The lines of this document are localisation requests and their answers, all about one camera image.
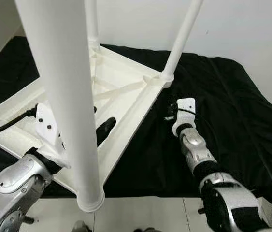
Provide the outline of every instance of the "floor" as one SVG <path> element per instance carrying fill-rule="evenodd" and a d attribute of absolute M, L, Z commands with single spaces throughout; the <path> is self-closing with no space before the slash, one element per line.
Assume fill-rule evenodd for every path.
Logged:
<path fill-rule="evenodd" d="M 133 232 L 147 227 L 163 232 L 212 232 L 205 215 L 197 212 L 201 207 L 200 198 L 106 198 L 100 210 L 87 214 L 78 208 L 76 199 L 40 199 L 27 214 L 35 223 L 23 224 L 20 232 L 70 232 L 77 220 L 94 232 Z M 264 216 L 270 216 L 270 210 L 266 204 Z"/>

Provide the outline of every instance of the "white bracket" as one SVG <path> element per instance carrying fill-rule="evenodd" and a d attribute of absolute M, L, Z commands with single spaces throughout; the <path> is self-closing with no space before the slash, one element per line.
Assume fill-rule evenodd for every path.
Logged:
<path fill-rule="evenodd" d="M 196 113 L 196 103 L 194 98 L 178 99 L 176 103 L 178 105 L 178 109 L 185 109 Z M 176 129 L 184 123 L 189 123 L 196 128 L 195 115 L 186 111 L 178 110 L 176 122 L 172 126 L 172 132 L 176 137 L 178 137 Z"/>
<path fill-rule="evenodd" d="M 37 151 L 61 167 L 70 168 L 57 122 L 48 102 L 37 105 L 36 132 L 43 139 Z"/>

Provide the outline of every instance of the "black cloth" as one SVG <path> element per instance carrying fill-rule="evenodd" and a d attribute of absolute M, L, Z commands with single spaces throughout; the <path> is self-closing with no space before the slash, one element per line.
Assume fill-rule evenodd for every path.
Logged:
<path fill-rule="evenodd" d="M 169 52 L 103 45 L 161 71 Z M 106 197 L 155 195 L 199 197 L 180 144 L 167 122 L 169 106 L 179 98 L 196 99 L 199 133 L 220 165 L 250 190 L 272 202 L 272 105 L 262 96 L 244 68 L 225 58 L 182 54 L 170 88 L 162 90 L 113 170 Z M 25 38 L 13 38 L 0 53 L 0 103 L 38 78 Z M 15 162 L 0 149 L 0 170 Z M 73 197 L 52 183 L 44 197 Z"/>

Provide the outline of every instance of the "white cylindrical leg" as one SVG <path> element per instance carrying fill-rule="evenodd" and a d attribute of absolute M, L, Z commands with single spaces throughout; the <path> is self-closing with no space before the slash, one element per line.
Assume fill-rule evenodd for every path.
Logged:
<path fill-rule="evenodd" d="M 99 50 L 100 45 L 98 40 L 98 18 L 96 2 L 96 0 L 85 0 L 86 24 L 88 41 L 94 49 Z"/>
<path fill-rule="evenodd" d="M 96 128 L 83 0 L 16 0 L 39 74 L 72 167 L 79 207 L 97 210 Z"/>
<path fill-rule="evenodd" d="M 187 14 L 185 16 L 185 19 L 182 23 L 182 26 L 179 30 L 179 33 L 177 34 L 177 37 L 173 44 L 165 68 L 161 73 L 161 78 L 169 83 L 168 87 L 171 85 L 171 82 L 173 81 L 174 70 L 179 62 L 179 59 L 183 52 L 183 48 L 193 28 L 198 12 L 201 8 L 202 2 L 203 0 L 192 0 L 187 11 Z"/>

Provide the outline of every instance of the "black cable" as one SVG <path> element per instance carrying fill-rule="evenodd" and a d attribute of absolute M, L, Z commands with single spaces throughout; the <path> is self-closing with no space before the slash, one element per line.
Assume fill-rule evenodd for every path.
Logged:
<path fill-rule="evenodd" d="M 37 112 L 37 105 L 30 109 L 27 110 L 26 112 L 24 112 L 23 114 L 19 115 L 18 117 L 16 117 L 15 119 L 11 120 L 10 122 L 7 122 L 5 125 L 2 125 L 0 127 L 0 132 L 2 132 L 3 130 L 7 129 L 8 127 L 14 125 L 15 123 L 17 123 L 18 121 L 22 120 L 23 118 L 27 117 L 32 117 L 32 116 L 36 116 L 36 112 Z"/>
<path fill-rule="evenodd" d="M 207 124 L 207 126 L 208 126 L 208 128 L 209 128 L 209 130 L 210 130 L 210 132 L 211 132 L 211 134 L 212 134 L 212 136 L 213 136 L 213 139 L 214 139 L 214 143 L 215 143 L 215 152 L 216 152 L 216 154 L 217 154 L 218 157 L 219 157 L 219 150 L 218 150 L 218 141 L 217 141 L 217 137 L 216 137 L 216 135 L 215 135 L 215 133 L 214 133 L 214 130 L 213 130 L 211 124 L 204 118 L 204 116 L 199 115 L 199 114 L 196 114 L 196 113 L 194 113 L 193 111 L 186 110 L 186 109 L 178 108 L 177 110 L 185 111 L 185 112 L 188 112 L 188 113 L 190 113 L 190 114 L 192 114 L 192 115 L 195 115 L 195 116 L 201 118 L 201 119 Z"/>

